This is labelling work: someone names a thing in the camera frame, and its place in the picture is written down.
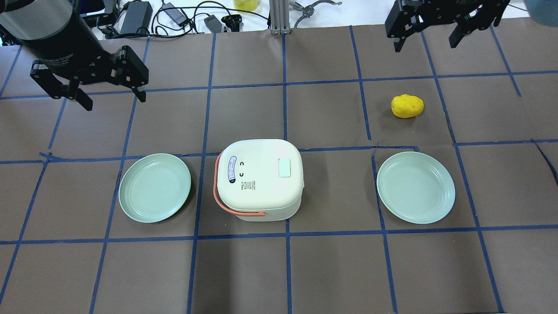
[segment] light green plate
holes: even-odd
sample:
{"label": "light green plate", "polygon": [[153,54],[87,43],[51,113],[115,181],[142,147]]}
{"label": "light green plate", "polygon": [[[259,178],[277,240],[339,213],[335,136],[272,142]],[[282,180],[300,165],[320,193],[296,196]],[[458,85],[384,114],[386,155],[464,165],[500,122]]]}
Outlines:
{"label": "light green plate", "polygon": [[126,171],[118,188],[118,201],[131,219],[157,222],[180,209],[190,186],[190,171],[182,160],[169,154],[153,154]]}
{"label": "light green plate", "polygon": [[433,223],[453,207],[455,185],[436,159],[405,151],[391,156],[380,167],[378,194],[395,216],[413,223]]}

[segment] blue tape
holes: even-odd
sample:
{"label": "blue tape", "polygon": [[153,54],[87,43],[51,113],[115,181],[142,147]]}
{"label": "blue tape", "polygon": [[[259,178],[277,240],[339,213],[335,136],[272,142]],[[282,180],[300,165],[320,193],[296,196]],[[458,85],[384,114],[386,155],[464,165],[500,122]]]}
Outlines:
{"label": "blue tape", "polygon": [[444,100],[444,95],[442,94],[442,89],[440,87],[440,81],[436,75],[436,69],[434,68],[434,62],[432,61],[432,56],[430,55],[430,50],[428,49],[428,44],[426,43],[426,37],[424,33],[420,33],[422,36],[422,43],[424,44],[424,49],[426,50],[426,56],[428,57],[428,62],[430,63],[430,68],[432,69],[432,74],[434,75],[434,82],[436,83],[436,89],[438,90],[438,96],[440,97],[440,102],[442,104],[442,109],[444,110],[444,114],[446,116],[446,123],[448,125],[448,130],[450,132],[451,140],[455,143],[455,135],[453,132],[453,128],[451,127],[450,115],[448,112],[448,108],[446,107],[446,102]]}
{"label": "blue tape", "polygon": [[388,234],[435,234],[445,232],[476,232],[476,227],[456,227],[456,228],[431,228],[431,229],[398,229],[386,230]]}
{"label": "blue tape", "polygon": [[248,87],[270,87],[270,86],[279,86],[283,85],[282,83],[263,83],[263,84],[242,84],[242,85],[218,85],[212,86],[212,89],[226,89],[226,88],[248,88]]}
{"label": "blue tape", "polygon": [[117,94],[131,94],[132,91],[111,91],[111,92],[91,92],[89,95],[91,96],[98,96],[98,95],[117,95]]}
{"label": "blue tape", "polygon": [[348,146],[348,147],[329,147],[329,148],[300,148],[299,152],[306,153],[309,151],[344,151],[344,150],[367,150],[367,149],[412,149],[418,151],[418,146]]}
{"label": "blue tape", "polygon": [[43,160],[7,160],[0,161],[0,165],[15,165],[15,164],[42,164]]}
{"label": "blue tape", "polygon": [[357,50],[357,42],[354,39],[354,32],[353,26],[349,26],[350,38],[353,42],[353,51],[354,51],[354,58],[357,62],[357,73],[358,73],[358,84],[360,86],[360,101],[362,101],[362,110],[364,113],[364,124],[366,126],[366,136],[368,140],[372,140],[372,136],[370,135],[370,125],[368,122],[368,110],[366,108],[366,98],[364,96],[364,86],[362,85],[362,72],[360,71],[360,60],[358,59],[358,50]]}
{"label": "blue tape", "polygon": [[0,100],[37,99],[37,98],[50,98],[50,96],[49,95],[9,96],[9,97],[0,97]]}
{"label": "blue tape", "polygon": [[480,74],[447,74],[438,75],[438,78],[477,78],[477,77],[503,77],[509,73],[480,73]]}
{"label": "blue tape", "polygon": [[285,244],[287,262],[287,313],[292,314],[292,279],[291,279],[291,220],[285,221]]}
{"label": "blue tape", "polygon": [[285,34],[281,35],[282,52],[283,52],[283,139],[288,140],[288,124],[287,124],[287,43]]}
{"label": "blue tape", "polygon": [[22,48],[23,46],[20,46],[20,48],[17,50],[16,57],[13,59],[12,66],[9,68],[8,75],[6,76],[6,79],[4,80],[4,84],[2,85],[2,89],[0,90],[0,97],[6,90],[6,86],[8,85],[9,78],[10,76],[12,76],[13,68],[16,67],[17,59],[20,57]]}
{"label": "blue tape", "polygon": [[386,268],[387,268],[387,278],[389,282],[389,293],[391,294],[391,305],[393,307],[393,313],[398,313],[397,311],[397,298],[395,295],[395,284],[393,282],[393,271],[391,268],[391,257],[389,256],[389,243],[387,241],[387,230],[386,223],[384,222],[382,215],[382,207],[380,203],[380,195],[378,193],[378,170],[376,168],[376,157],[371,157],[372,162],[372,174],[374,175],[374,192],[376,193],[376,204],[378,206],[378,215],[380,219],[380,226],[382,228],[384,254],[386,256]]}
{"label": "blue tape", "polygon": [[62,120],[62,114],[64,113],[64,108],[66,107],[66,103],[68,102],[67,98],[64,98],[62,102],[62,106],[60,107],[60,112],[58,113],[58,118],[56,119],[56,124],[54,125],[54,130],[52,131],[52,136],[50,137],[49,147],[48,149],[52,149],[52,145],[54,144],[54,138],[56,137],[56,132],[58,132],[58,126],[60,125],[60,120]]}
{"label": "blue tape", "polygon": [[[147,51],[149,49],[149,41],[150,39],[148,38],[146,41],[146,47],[145,47],[145,51],[143,52],[143,59],[142,61],[145,63],[145,60],[147,59]],[[93,311],[95,310],[95,302],[97,300],[97,291],[99,290],[99,282],[100,282],[100,278],[101,278],[101,274],[103,271],[103,264],[104,264],[104,257],[105,257],[105,253],[107,252],[107,240],[110,234],[110,227],[112,225],[112,217],[114,215],[114,208],[116,206],[116,198],[118,196],[118,188],[120,186],[120,180],[122,179],[122,171],[124,170],[124,157],[126,156],[126,150],[128,149],[128,142],[129,142],[129,138],[130,138],[130,133],[132,131],[132,123],[134,120],[134,115],[136,113],[136,104],[137,104],[137,97],[134,97],[134,101],[132,103],[132,110],[130,112],[130,119],[128,121],[128,128],[126,130],[126,138],[124,140],[124,145],[122,147],[122,156],[120,157],[120,169],[118,170],[118,175],[116,177],[116,184],[114,185],[114,193],[113,193],[113,197],[112,197],[112,203],[110,205],[110,211],[109,211],[109,216],[108,216],[108,221],[107,221],[107,228],[105,230],[105,242],[103,243],[103,248],[101,249],[101,256],[99,259],[99,267],[97,269],[97,276],[95,277],[95,286],[93,288],[93,294],[91,296],[91,304],[89,306],[89,314],[93,314]]]}
{"label": "blue tape", "polygon": [[556,182],[556,185],[558,185],[558,173],[556,172],[556,168],[554,167],[552,162],[550,162],[549,157],[545,154],[544,151],[542,151],[541,147],[537,144],[537,142],[535,142],[534,140],[532,142],[537,147],[538,152],[541,153],[542,157],[545,159],[546,164],[549,166],[550,172],[552,173],[552,176],[554,177],[554,182]]}
{"label": "blue tape", "polygon": [[[205,128],[204,128],[204,143],[202,148],[202,153],[205,155],[207,152],[207,142],[208,142],[208,130],[209,130],[209,113],[211,106],[211,84],[213,82],[213,65],[215,63],[215,41],[217,40],[217,35],[213,33],[213,43],[211,45],[211,62],[209,64],[209,81],[208,81],[208,99],[205,109]],[[200,170],[200,181],[198,188],[198,203],[196,204],[196,221],[194,225],[194,241],[192,243],[192,256],[190,262],[190,279],[188,283],[188,295],[186,301],[186,313],[190,314],[192,312],[192,296],[194,292],[194,275],[196,269],[196,255],[198,252],[198,234],[200,228],[200,212],[201,212],[201,194],[203,191],[203,182],[205,174],[205,156],[201,157],[201,170]]]}
{"label": "blue tape", "polygon": [[358,79],[337,79],[337,80],[312,80],[308,82],[287,82],[287,85],[314,85],[314,84],[337,84],[337,83],[356,83]]}
{"label": "blue tape", "polygon": [[375,82],[375,81],[382,81],[382,80],[408,80],[408,79],[429,79],[434,78],[432,75],[422,75],[416,77],[392,77],[392,78],[365,78],[362,79],[363,82]]}
{"label": "blue tape", "polygon": [[513,74],[513,75],[558,74],[558,70],[551,70],[551,71],[512,72],[512,74]]}
{"label": "blue tape", "polygon": [[[517,225],[517,226],[487,226],[480,227],[482,231],[507,231],[507,230],[546,230],[558,229],[558,225]],[[451,232],[475,232],[476,227],[456,228],[431,228],[431,229],[394,229],[394,230],[346,230],[346,231],[301,231],[290,232],[289,237],[305,236],[350,236],[350,235],[381,235],[381,234],[432,234]],[[231,234],[231,235],[206,235],[198,236],[198,240],[212,241],[224,239],[256,239],[286,237],[287,233],[277,232],[269,234]],[[119,237],[108,239],[46,239],[46,240],[11,240],[0,241],[0,245],[14,244],[54,244],[54,243],[112,243],[112,242],[159,242],[159,241],[190,241],[194,236],[163,236],[163,237]]]}
{"label": "blue tape", "polygon": [[477,216],[477,209],[475,208],[475,203],[473,202],[473,195],[471,194],[471,189],[469,187],[469,180],[467,179],[467,174],[465,173],[465,167],[463,166],[463,160],[461,159],[461,153],[459,152],[459,147],[454,146],[455,154],[457,155],[457,160],[459,163],[459,168],[461,169],[461,175],[463,176],[463,182],[465,183],[465,190],[467,191],[467,197],[469,198],[469,204],[471,206],[471,212],[473,213],[473,219],[475,221],[476,230],[479,235],[480,247],[482,248],[484,261],[487,266],[488,277],[490,278],[490,284],[492,285],[492,290],[494,292],[494,297],[496,299],[496,304],[498,306],[498,312],[504,312],[502,306],[502,301],[500,300],[500,294],[498,292],[498,287],[496,285],[496,280],[494,279],[494,273],[492,272],[492,266],[490,264],[490,259],[488,257],[488,251],[486,244],[484,242],[484,236],[479,222],[479,217]]}
{"label": "blue tape", "polygon": [[499,142],[461,142],[455,143],[456,146],[482,146],[482,145],[510,145],[510,144],[531,144],[531,143],[556,143],[558,139],[547,140],[522,140],[522,141],[499,141]]}
{"label": "blue tape", "polygon": [[29,206],[27,208],[27,212],[25,213],[25,219],[23,221],[23,225],[21,226],[18,243],[16,244],[16,248],[13,251],[12,259],[10,260],[8,271],[6,272],[6,277],[4,279],[4,283],[2,284],[2,290],[0,291],[0,304],[2,304],[2,299],[4,298],[4,293],[6,292],[6,287],[8,286],[9,277],[12,274],[13,265],[16,262],[17,252],[20,249],[21,240],[23,240],[23,234],[25,233],[25,228],[27,227],[27,223],[29,222],[29,217],[31,216],[31,210],[33,209],[33,205],[35,204],[35,198],[37,197],[37,192],[39,191],[39,187],[41,186],[41,182],[45,175],[46,167],[48,164],[49,164],[49,159],[47,158],[43,163],[41,174],[39,175],[39,179],[37,180],[35,190],[33,191],[33,195],[31,197],[31,200],[29,201]]}
{"label": "blue tape", "polygon": [[446,107],[446,103],[444,101],[444,95],[442,94],[442,90],[440,88],[440,82],[438,80],[438,77],[436,75],[436,69],[434,68],[434,62],[432,62],[432,56],[430,54],[430,50],[428,49],[428,43],[426,42],[426,37],[424,36],[423,33],[421,33],[422,36],[422,42],[424,44],[424,48],[426,50],[426,55],[428,57],[428,61],[430,63],[430,68],[432,69],[432,74],[434,75],[434,81],[436,82],[436,88],[438,90],[438,94],[440,96],[440,101],[442,104],[442,108],[444,110],[444,114],[446,115],[446,122],[448,123],[448,130],[450,132],[451,135],[451,140],[454,143],[454,148],[455,148],[455,153],[457,155],[457,159],[459,162],[459,167],[461,168],[461,174],[463,176],[463,181],[465,183],[465,189],[467,191],[467,196],[469,197],[469,203],[471,205],[471,211],[473,214],[473,218],[475,220],[475,226],[476,226],[476,231],[477,234],[479,236],[479,241],[480,241],[480,247],[482,248],[483,251],[483,255],[484,255],[484,261],[486,263],[487,266],[487,271],[488,271],[488,276],[490,278],[490,283],[492,284],[492,290],[494,292],[494,297],[496,299],[496,304],[498,305],[498,311],[499,312],[503,312],[503,307],[502,307],[502,301],[500,300],[500,295],[498,293],[498,287],[496,286],[496,280],[494,279],[494,274],[492,273],[492,266],[490,265],[490,259],[488,258],[488,252],[487,252],[487,248],[486,248],[486,244],[484,243],[484,237],[483,237],[483,233],[482,230],[480,229],[480,223],[477,217],[477,211],[475,209],[475,205],[473,202],[473,196],[471,194],[471,190],[469,188],[469,182],[467,181],[467,176],[465,174],[465,168],[463,167],[463,161],[461,159],[461,154],[459,153],[459,147],[456,144],[455,141],[455,135],[453,132],[453,128],[451,127],[451,121],[450,121],[450,116],[448,113],[448,108]]}
{"label": "blue tape", "polygon": [[198,240],[224,240],[224,239],[255,239],[259,237],[284,237],[282,232],[271,234],[232,234],[232,235],[198,235]]}
{"label": "blue tape", "polygon": [[343,236],[343,235],[381,235],[382,230],[348,230],[348,231],[301,231],[291,232],[290,236]]}
{"label": "blue tape", "polygon": [[502,60],[504,61],[504,65],[508,70],[509,78],[512,80],[513,87],[516,89],[516,93],[519,97],[521,97],[521,92],[519,91],[519,87],[517,87],[516,79],[513,77],[512,70],[509,68],[508,60],[506,60],[506,55],[504,55],[504,50],[500,46],[500,41],[498,40],[498,36],[494,32],[494,27],[490,26],[490,32],[492,33],[492,37],[494,37],[494,41],[496,42],[496,46],[498,47],[498,51],[500,51],[500,55],[502,56]]}

